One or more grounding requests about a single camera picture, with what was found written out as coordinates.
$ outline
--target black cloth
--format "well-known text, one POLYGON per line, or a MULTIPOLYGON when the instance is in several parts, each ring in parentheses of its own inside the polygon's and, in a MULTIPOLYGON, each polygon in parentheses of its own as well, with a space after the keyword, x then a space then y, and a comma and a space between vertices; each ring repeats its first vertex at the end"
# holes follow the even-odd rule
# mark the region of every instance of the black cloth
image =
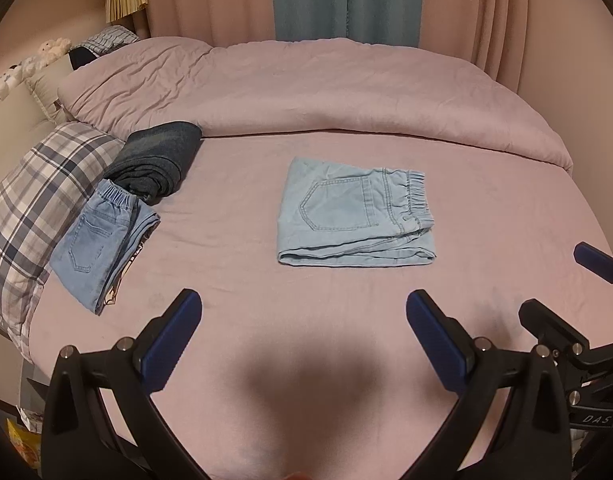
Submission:
POLYGON ((91 61, 95 61, 98 58, 85 46, 76 46, 73 50, 69 50, 68 57, 71 60, 73 70, 88 65, 91 61))
POLYGON ((200 127, 183 121, 139 130, 128 136, 103 178, 153 205, 178 189, 198 152, 200 140, 200 127))

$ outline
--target medium blue jeans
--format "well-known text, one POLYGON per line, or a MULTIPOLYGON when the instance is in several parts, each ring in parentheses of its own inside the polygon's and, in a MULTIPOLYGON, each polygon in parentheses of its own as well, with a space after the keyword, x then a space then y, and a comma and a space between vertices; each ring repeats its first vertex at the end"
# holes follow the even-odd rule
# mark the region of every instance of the medium blue jeans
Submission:
POLYGON ((99 314, 118 273, 159 221, 135 195, 103 180, 56 245, 51 268, 76 300, 99 314))
POLYGON ((278 218, 278 260, 294 266, 430 264, 424 174, 295 158, 278 218))

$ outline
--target patterned pillow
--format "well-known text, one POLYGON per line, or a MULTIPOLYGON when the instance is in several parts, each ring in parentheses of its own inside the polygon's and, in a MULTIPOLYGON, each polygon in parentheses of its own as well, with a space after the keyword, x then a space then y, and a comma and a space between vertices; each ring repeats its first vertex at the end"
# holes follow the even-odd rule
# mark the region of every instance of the patterned pillow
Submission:
POLYGON ((0 183, 0 322, 29 360, 51 253, 122 146, 92 126, 65 123, 0 183))

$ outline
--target blue gripper pad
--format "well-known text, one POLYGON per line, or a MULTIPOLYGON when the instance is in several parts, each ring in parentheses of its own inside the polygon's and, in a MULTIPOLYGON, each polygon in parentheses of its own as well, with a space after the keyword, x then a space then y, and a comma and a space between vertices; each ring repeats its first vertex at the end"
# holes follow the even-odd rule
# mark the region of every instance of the blue gripper pad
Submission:
POLYGON ((152 319, 142 331, 138 340, 140 344, 146 345, 146 348, 139 357, 139 372, 142 376, 142 386, 147 393, 152 394, 164 389, 201 319, 200 295, 195 290, 185 288, 166 312, 152 319))
POLYGON ((454 320, 446 317, 424 290, 409 294, 406 317, 444 387, 461 395, 470 366, 467 355, 449 333, 454 320))
POLYGON ((603 253, 586 242, 581 242, 575 246, 573 257, 582 267, 586 267, 608 283, 613 283, 612 256, 603 253))

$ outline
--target metal bolt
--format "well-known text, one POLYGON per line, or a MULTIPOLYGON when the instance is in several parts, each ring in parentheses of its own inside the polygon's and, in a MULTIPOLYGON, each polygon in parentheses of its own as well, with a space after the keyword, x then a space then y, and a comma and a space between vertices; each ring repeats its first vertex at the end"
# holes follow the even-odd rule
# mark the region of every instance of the metal bolt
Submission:
POLYGON ((73 345, 66 345, 64 348, 60 350, 60 357, 64 359, 68 359, 75 352, 75 348, 73 345))
POLYGON ((540 357, 548 357, 549 355, 551 355, 551 351, 544 345, 537 345, 535 347, 535 351, 540 357))
POLYGON ((115 346, 118 348, 118 350, 125 352, 131 348, 131 346, 133 346, 134 342, 135 340, 132 337, 123 337, 115 344, 115 346))
POLYGON ((490 339, 485 337, 476 337, 474 340, 475 348, 480 349, 482 352, 486 352, 493 348, 493 343, 491 343, 490 339))
POLYGON ((569 393, 569 403, 571 406, 575 406, 576 404, 579 404, 580 399, 581 399, 581 395, 579 394, 579 391, 573 390, 571 393, 569 393))

